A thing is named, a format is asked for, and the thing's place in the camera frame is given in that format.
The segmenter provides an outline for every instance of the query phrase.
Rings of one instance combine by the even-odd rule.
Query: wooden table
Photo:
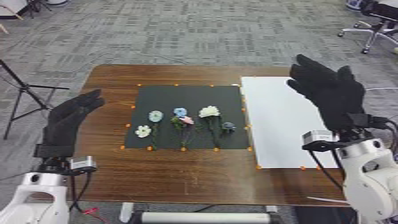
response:
[[[287,68],[163,65],[99,65],[81,92],[102,89],[106,105],[79,128],[76,155],[92,155],[97,172],[86,201],[312,205],[342,199],[316,169],[255,169],[253,152],[241,150],[120,149],[138,85],[230,85],[241,76],[285,76]]]

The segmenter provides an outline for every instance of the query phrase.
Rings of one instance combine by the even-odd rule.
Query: black mat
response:
[[[140,125],[150,127],[147,119],[149,112],[163,112],[159,121],[156,146],[158,149],[179,149],[181,138],[174,129],[170,118],[174,108],[182,107],[188,110],[188,116],[193,118],[198,128],[191,132],[193,139],[188,149],[213,149],[213,138],[207,131],[207,124],[198,118],[202,107],[216,106],[221,115],[221,122],[229,121],[236,125],[236,131],[220,137],[221,149],[245,149],[248,147],[248,137],[245,131],[245,115],[241,112],[241,94],[236,86],[145,86],[138,90],[134,101],[134,110],[131,116],[131,127],[126,133],[126,148],[145,148],[150,145],[150,137],[138,138],[134,130]]]

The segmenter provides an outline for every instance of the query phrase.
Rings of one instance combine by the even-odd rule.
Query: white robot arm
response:
[[[348,204],[367,221],[385,221],[398,215],[398,165],[380,139],[369,139],[339,149],[346,173],[342,191]],[[364,171],[373,162],[376,169]]]
[[[51,203],[28,203],[33,193],[51,195]],[[14,197],[0,212],[1,224],[67,224],[69,207],[65,204],[65,177],[51,173],[26,173],[21,185],[15,188]]]

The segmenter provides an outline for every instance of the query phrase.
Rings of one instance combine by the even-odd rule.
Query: blue flower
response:
[[[184,108],[175,108],[174,109],[174,114],[177,117],[184,117],[186,116],[186,109]]]

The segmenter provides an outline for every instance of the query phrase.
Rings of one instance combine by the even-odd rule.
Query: white flower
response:
[[[198,111],[198,117],[209,117],[209,116],[220,116],[220,111],[218,108],[214,106],[207,106],[200,109]]]
[[[138,138],[145,138],[145,136],[150,134],[150,128],[147,125],[138,126],[134,134],[138,135]]]
[[[152,123],[158,123],[161,121],[161,118],[163,118],[163,113],[154,110],[150,113],[149,113],[149,121]]]

